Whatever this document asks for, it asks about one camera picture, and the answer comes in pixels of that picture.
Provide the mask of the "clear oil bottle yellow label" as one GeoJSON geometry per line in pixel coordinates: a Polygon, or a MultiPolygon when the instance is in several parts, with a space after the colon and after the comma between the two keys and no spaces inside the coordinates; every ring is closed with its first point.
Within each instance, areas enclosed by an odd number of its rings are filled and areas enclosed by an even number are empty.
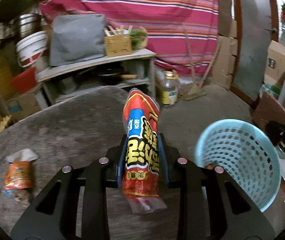
{"type": "Polygon", "coordinates": [[[164,106],[174,105],[178,101],[179,79],[174,70],[164,70],[161,81],[161,102],[164,106]]]}

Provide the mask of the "grey low cabinet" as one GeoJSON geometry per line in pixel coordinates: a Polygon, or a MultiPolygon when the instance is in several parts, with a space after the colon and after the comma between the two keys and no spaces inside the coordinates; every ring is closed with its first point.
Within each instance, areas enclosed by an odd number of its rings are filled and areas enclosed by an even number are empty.
{"type": "Polygon", "coordinates": [[[49,67],[36,74],[51,105],[105,86],[139,88],[155,96],[155,53],[148,49],[129,55],[101,57],[89,61],[49,67]]]}

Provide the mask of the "steel pot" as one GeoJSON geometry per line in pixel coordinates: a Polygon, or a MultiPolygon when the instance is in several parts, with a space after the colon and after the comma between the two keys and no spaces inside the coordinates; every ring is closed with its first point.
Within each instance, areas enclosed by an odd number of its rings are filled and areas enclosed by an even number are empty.
{"type": "Polygon", "coordinates": [[[42,16],[36,13],[27,13],[18,16],[14,21],[14,29],[20,39],[26,38],[42,30],[42,16]]]}

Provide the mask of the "light blue plastic basket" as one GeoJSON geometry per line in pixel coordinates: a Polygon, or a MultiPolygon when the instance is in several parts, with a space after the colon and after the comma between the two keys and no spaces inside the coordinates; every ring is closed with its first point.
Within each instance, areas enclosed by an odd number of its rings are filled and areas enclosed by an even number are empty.
{"type": "Polygon", "coordinates": [[[199,167],[224,168],[261,212],[280,189],[278,153],[264,132],[248,122],[223,119],[209,125],[196,143],[194,160],[199,167]]]}

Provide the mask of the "orange snack packet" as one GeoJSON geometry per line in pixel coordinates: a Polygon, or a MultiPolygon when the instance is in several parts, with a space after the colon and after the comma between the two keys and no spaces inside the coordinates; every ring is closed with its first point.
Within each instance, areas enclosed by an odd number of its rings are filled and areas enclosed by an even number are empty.
{"type": "Polygon", "coordinates": [[[31,149],[25,148],[7,156],[8,169],[4,178],[4,191],[17,201],[30,202],[34,187],[34,171],[32,162],[38,155],[31,149]]]}

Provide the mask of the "woven bamboo utensil box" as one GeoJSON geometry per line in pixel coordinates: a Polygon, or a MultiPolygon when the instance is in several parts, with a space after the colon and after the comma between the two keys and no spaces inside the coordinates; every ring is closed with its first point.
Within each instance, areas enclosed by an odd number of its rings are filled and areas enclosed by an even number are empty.
{"type": "Polygon", "coordinates": [[[132,53],[129,30],[121,27],[104,27],[105,54],[107,57],[124,56],[132,53]]]}

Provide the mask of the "stacked cardboard boxes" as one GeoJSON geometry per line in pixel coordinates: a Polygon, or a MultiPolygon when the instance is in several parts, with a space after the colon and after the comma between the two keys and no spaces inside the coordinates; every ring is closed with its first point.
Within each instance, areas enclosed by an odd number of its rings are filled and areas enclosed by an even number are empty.
{"type": "Polygon", "coordinates": [[[218,0],[218,37],[212,67],[212,83],[227,90],[234,76],[238,51],[234,0],[218,0]]]}

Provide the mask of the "grey fabric cushion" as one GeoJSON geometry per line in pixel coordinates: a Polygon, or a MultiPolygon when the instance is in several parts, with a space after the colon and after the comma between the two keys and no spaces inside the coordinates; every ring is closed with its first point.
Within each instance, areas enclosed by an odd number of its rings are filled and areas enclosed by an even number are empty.
{"type": "Polygon", "coordinates": [[[104,57],[105,26],[102,14],[57,16],[51,34],[50,65],[57,67],[104,57]]]}

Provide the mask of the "red snack wrapper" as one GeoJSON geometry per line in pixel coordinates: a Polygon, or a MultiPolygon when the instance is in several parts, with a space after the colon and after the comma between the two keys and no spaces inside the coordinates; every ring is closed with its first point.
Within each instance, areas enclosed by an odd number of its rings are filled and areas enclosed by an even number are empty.
{"type": "Polygon", "coordinates": [[[134,214],[166,209],[158,195],[158,119],[154,98],[131,89],[123,108],[127,144],[122,189],[134,214]]]}

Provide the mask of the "green leafy vegetables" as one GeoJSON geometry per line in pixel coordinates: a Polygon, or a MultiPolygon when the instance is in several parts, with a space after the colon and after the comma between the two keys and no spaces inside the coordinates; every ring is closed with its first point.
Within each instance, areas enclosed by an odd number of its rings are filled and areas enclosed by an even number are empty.
{"type": "Polygon", "coordinates": [[[148,42],[147,30],[143,27],[130,31],[132,50],[144,49],[148,42]]]}

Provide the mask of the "white plastic bucket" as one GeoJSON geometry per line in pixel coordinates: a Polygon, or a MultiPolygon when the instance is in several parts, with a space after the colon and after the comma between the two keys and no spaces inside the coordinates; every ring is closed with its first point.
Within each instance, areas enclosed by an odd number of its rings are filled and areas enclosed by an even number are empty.
{"type": "Polygon", "coordinates": [[[47,50],[48,35],[39,31],[23,38],[16,44],[17,63],[22,68],[32,66],[47,50]]]}

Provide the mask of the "dark metal door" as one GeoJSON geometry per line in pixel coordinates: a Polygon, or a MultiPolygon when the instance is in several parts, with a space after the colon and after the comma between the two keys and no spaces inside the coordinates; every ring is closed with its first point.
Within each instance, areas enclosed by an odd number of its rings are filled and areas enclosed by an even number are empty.
{"type": "Polygon", "coordinates": [[[268,47],[278,41],[276,0],[234,0],[238,53],[230,90],[256,107],[264,79],[268,47]]]}

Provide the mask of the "red striped curtain cloth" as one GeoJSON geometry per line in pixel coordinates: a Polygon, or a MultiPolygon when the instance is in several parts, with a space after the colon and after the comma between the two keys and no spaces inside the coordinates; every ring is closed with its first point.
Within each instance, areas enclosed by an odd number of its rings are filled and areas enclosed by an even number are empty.
{"type": "Polygon", "coordinates": [[[144,28],[155,64],[183,76],[202,76],[218,36],[218,0],[46,0],[47,22],[65,14],[102,14],[112,27],[144,28]]]}

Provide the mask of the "red plastic basin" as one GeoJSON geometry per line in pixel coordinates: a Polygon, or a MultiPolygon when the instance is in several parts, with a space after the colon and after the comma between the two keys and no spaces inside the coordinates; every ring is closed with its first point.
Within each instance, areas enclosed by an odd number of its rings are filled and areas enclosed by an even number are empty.
{"type": "Polygon", "coordinates": [[[30,67],[21,74],[16,75],[12,81],[12,87],[19,93],[24,94],[37,86],[37,81],[35,79],[35,67],[30,67]]]}

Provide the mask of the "straw broom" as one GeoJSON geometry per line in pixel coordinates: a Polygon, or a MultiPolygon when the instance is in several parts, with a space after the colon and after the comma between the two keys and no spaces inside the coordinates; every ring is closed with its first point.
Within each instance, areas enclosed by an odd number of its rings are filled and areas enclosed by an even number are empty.
{"type": "Polygon", "coordinates": [[[196,76],[195,76],[195,65],[194,65],[193,59],[192,59],[192,52],[191,52],[191,45],[190,45],[190,41],[189,41],[189,35],[187,32],[187,27],[186,27],[185,23],[183,23],[183,29],[184,29],[184,34],[185,34],[185,38],[186,38],[187,52],[188,52],[189,63],[190,63],[191,74],[192,74],[192,86],[191,86],[190,90],[183,96],[183,100],[184,101],[190,101],[190,100],[193,100],[196,98],[200,98],[206,94],[205,90],[203,90],[203,85],[204,85],[204,82],[206,81],[209,73],[211,72],[211,70],[213,68],[213,64],[216,62],[217,56],[218,56],[219,51],[221,49],[222,42],[219,42],[219,41],[217,42],[217,48],[216,48],[216,51],[214,53],[212,61],[209,63],[209,65],[208,65],[204,75],[202,76],[202,78],[199,81],[197,81],[196,76]]]}

